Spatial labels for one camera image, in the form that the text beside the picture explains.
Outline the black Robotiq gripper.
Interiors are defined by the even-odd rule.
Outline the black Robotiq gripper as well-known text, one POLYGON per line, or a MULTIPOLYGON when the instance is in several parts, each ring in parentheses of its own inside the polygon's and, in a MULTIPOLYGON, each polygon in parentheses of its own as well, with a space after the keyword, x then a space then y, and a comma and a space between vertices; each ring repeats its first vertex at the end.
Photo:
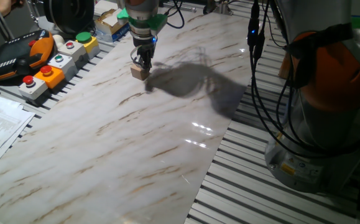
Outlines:
POLYGON ((155 47, 157 43, 156 36, 150 36, 146 39, 138 39, 133 37, 134 49, 130 53, 131 60, 133 64, 140 69, 149 71, 152 67, 152 58, 154 56, 155 47), (139 50, 142 50, 143 59, 138 53, 139 50))

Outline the person's bare hand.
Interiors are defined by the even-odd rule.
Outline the person's bare hand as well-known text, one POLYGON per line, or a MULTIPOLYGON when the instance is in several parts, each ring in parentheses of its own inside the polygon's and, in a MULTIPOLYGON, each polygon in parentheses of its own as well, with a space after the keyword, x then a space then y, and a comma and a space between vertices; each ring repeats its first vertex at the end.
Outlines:
POLYGON ((0 13, 5 17, 12 10, 22 7, 23 5, 23 0, 0 0, 0 13))

